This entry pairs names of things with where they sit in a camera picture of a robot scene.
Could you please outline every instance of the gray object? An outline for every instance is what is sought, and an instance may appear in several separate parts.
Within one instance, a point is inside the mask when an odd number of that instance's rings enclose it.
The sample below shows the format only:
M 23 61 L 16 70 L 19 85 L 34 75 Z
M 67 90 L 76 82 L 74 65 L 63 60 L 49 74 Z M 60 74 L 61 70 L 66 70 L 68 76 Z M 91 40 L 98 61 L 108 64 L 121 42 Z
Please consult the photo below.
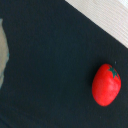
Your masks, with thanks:
M 126 0 L 66 1 L 128 48 L 128 2 Z
M 2 19 L 0 19 L 0 88 L 4 80 L 4 70 L 9 60 L 9 49 L 7 39 L 2 27 Z

